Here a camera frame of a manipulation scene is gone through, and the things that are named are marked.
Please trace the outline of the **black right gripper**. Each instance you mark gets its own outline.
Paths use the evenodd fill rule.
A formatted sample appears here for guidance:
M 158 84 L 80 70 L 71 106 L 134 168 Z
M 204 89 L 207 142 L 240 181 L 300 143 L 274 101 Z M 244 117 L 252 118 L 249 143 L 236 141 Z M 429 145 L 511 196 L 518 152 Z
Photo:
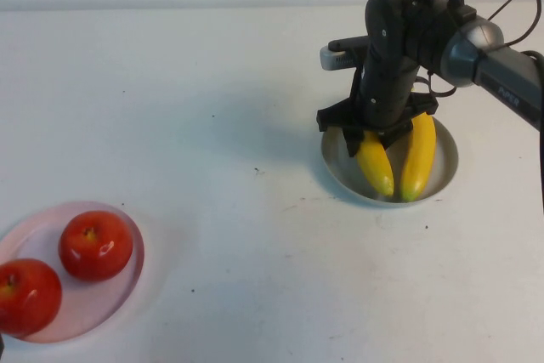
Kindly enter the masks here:
M 412 60 L 367 60 L 359 86 L 359 117 L 353 103 L 344 99 L 317 110 L 317 125 L 321 133 L 339 128 L 349 157 L 355 157 L 370 125 L 377 130 L 382 146 L 387 150 L 412 129 L 412 120 L 423 113 L 433 115 L 438 101 L 431 94 L 411 94 L 419 65 Z

